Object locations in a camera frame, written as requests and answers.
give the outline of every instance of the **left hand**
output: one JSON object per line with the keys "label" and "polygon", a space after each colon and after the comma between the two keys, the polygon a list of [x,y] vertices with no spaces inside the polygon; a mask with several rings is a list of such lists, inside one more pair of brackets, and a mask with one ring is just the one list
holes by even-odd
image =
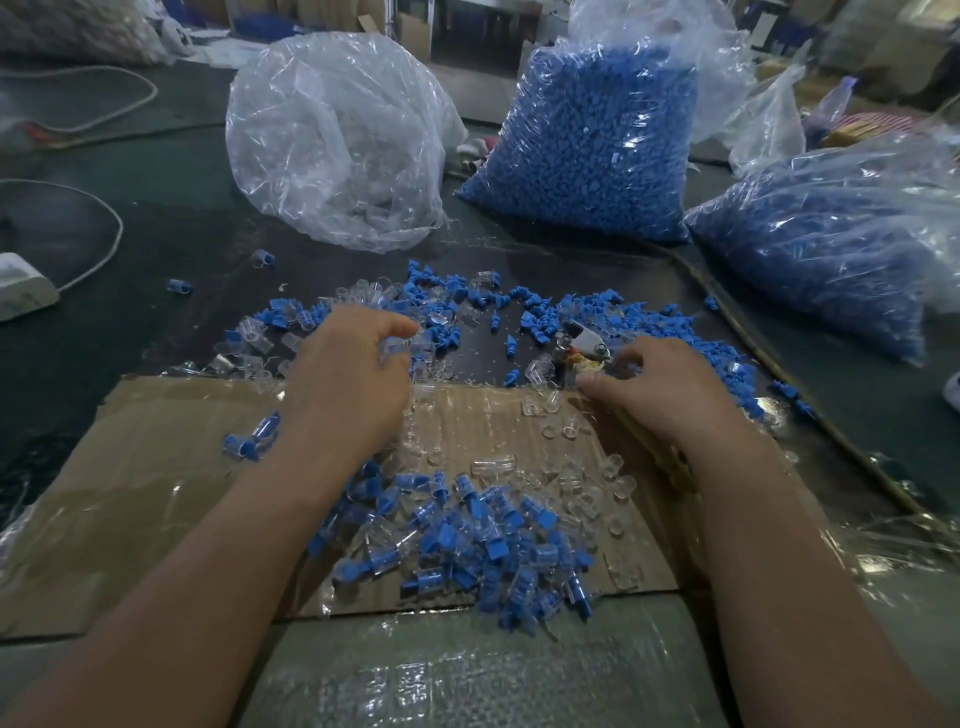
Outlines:
{"label": "left hand", "polygon": [[308,472],[342,484],[397,432],[409,400],[410,356],[393,354],[381,364],[380,342],[419,328],[395,313],[335,308],[291,367],[277,447]]}

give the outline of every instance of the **right hand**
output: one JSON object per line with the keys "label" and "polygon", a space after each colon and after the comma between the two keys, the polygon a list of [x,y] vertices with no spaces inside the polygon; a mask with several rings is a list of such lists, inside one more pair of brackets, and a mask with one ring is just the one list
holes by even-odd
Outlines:
{"label": "right hand", "polygon": [[616,355],[643,371],[629,379],[599,373],[577,377],[593,400],[620,406],[648,429],[681,447],[691,438],[742,431],[749,422],[706,358],[680,339],[638,336]]}

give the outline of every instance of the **bag of clear plastic parts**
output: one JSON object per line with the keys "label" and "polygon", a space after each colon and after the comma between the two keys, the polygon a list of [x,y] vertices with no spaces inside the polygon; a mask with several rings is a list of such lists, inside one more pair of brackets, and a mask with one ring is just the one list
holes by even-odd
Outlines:
{"label": "bag of clear plastic parts", "polygon": [[531,55],[487,162],[459,195],[547,222],[684,238],[691,138],[754,70],[719,0],[575,0],[569,40]]}
{"label": "bag of clear plastic parts", "polygon": [[237,186],[261,212],[347,248],[405,250],[443,224],[445,150],[466,137],[430,70],[385,36],[281,40],[230,88]]}
{"label": "bag of clear plastic parts", "polygon": [[777,162],[686,215],[756,288],[925,360],[924,306],[960,310],[960,180],[945,128]]}

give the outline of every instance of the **wire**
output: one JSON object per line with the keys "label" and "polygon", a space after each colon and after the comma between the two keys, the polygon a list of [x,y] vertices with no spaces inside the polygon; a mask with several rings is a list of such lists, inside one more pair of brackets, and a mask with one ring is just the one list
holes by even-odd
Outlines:
{"label": "wire", "polygon": [[59,293],[62,293],[67,288],[73,288],[73,286],[77,285],[77,283],[79,283],[81,280],[88,279],[94,273],[96,273],[105,265],[107,265],[110,259],[113,258],[114,254],[116,254],[117,248],[120,247],[120,238],[123,237],[123,219],[120,217],[120,215],[117,214],[117,211],[115,209],[113,209],[110,205],[105,203],[96,195],[91,195],[89,192],[84,192],[83,190],[77,189],[76,187],[71,187],[68,184],[57,184],[56,182],[45,182],[43,180],[20,180],[16,178],[10,178],[5,180],[0,180],[0,184],[46,184],[49,187],[59,187],[60,189],[68,189],[71,192],[79,192],[80,194],[85,195],[86,197],[89,197],[91,200],[95,200],[96,202],[104,206],[107,209],[107,212],[113,215],[113,219],[117,221],[116,237],[113,238],[113,245],[110,246],[110,250],[103,257],[103,259],[101,259],[92,268],[88,269],[85,273],[81,273],[79,276],[77,276],[73,280],[68,281],[67,283],[62,285],[60,288],[58,288],[57,291]]}
{"label": "wire", "polygon": [[127,106],[124,106],[122,109],[111,111],[110,113],[106,113],[103,116],[98,116],[97,118],[91,119],[90,121],[87,121],[76,127],[65,127],[65,128],[51,127],[51,126],[47,126],[46,124],[42,124],[36,121],[35,119],[29,119],[29,118],[22,118],[22,119],[19,119],[19,121],[29,121],[30,123],[37,125],[38,127],[40,127],[43,130],[46,130],[47,132],[53,132],[53,133],[59,133],[59,134],[81,133],[81,132],[86,132],[90,129],[93,129],[94,127],[98,127],[101,124],[105,124],[108,121],[112,121],[113,119],[116,119],[120,116],[128,114],[131,111],[135,111],[142,106],[146,106],[151,101],[153,101],[159,93],[159,89],[157,89],[154,82],[150,81],[150,79],[144,78],[140,74],[134,73],[133,71],[130,71],[127,68],[120,68],[119,66],[115,66],[115,65],[82,65],[82,66],[77,66],[76,68],[56,68],[50,71],[0,70],[0,79],[22,79],[22,80],[46,79],[46,78],[54,78],[57,76],[72,76],[78,73],[86,73],[88,71],[117,71],[119,73],[123,73],[128,76],[133,76],[134,78],[139,79],[144,84],[149,86],[150,93],[148,93],[142,99],[137,99],[132,104],[128,104]]}

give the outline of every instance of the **hand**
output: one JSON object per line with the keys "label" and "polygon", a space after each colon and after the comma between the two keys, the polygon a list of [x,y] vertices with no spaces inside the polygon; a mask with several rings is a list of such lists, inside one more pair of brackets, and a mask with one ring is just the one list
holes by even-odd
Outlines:
{"label": "hand", "polygon": [[410,356],[393,354],[381,364],[380,342],[418,330],[399,314],[335,308],[291,367],[277,446],[305,468],[334,471],[342,485],[396,433],[409,399]]}
{"label": "hand", "polygon": [[666,440],[683,447],[691,438],[738,433],[749,424],[704,356],[680,339],[638,336],[616,361],[639,364],[643,372],[629,379],[583,374],[577,388],[623,407]]}

